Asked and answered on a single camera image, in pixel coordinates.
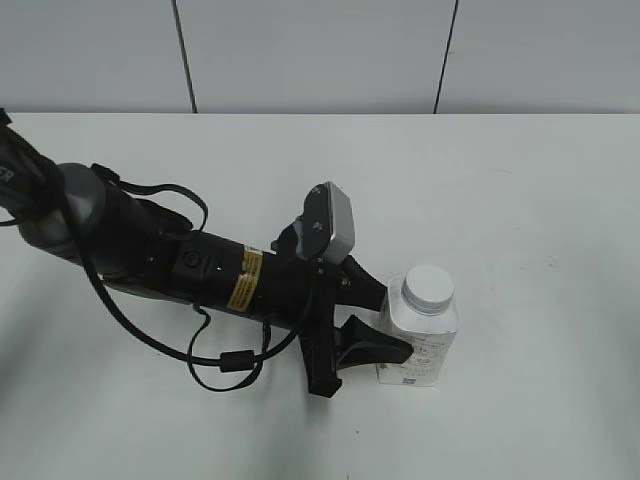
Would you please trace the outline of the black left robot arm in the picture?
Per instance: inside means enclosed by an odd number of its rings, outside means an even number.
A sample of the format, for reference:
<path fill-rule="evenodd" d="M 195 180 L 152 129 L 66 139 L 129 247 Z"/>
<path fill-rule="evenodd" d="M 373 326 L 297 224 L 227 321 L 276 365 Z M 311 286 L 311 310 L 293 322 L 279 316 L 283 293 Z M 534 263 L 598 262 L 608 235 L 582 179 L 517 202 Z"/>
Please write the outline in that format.
<path fill-rule="evenodd" d="M 160 354 L 190 372 L 213 367 L 240 372 L 252 385 L 266 361 L 298 343 L 308 391 L 331 397 L 339 371 L 405 362 L 412 346 L 350 316 L 334 323 L 339 305 L 378 312 L 386 287 L 354 259 L 353 211 L 334 183 L 315 185 L 302 213 L 268 250 L 207 233 L 153 196 L 180 185 L 139 185 L 100 165 L 58 164 L 1 119 L 1 206 L 8 225 L 34 248 L 80 266 L 114 319 Z M 189 305 L 205 325 L 213 311 L 262 326 L 258 350 L 198 356 L 175 349 L 139 329 L 112 298 L 113 291 Z"/>

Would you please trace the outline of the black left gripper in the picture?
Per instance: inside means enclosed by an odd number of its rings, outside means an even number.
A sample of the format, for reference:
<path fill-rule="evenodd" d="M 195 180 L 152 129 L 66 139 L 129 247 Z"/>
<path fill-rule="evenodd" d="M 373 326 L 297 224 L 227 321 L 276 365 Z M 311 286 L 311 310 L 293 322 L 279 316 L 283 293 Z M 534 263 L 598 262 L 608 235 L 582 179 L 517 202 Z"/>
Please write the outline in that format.
<path fill-rule="evenodd" d="M 298 342 L 307 390 L 330 398 L 342 386 L 337 370 L 363 365 L 402 364 L 414 353 L 412 345 L 384 334 L 351 315 L 334 328 L 339 304 L 380 312 L 387 287 L 349 255 L 340 269 L 315 256 L 265 252 L 259 278 L 259 306 L 266 319 L 288 331 L 268 347 L 261 359 L 270 360 Z"/>

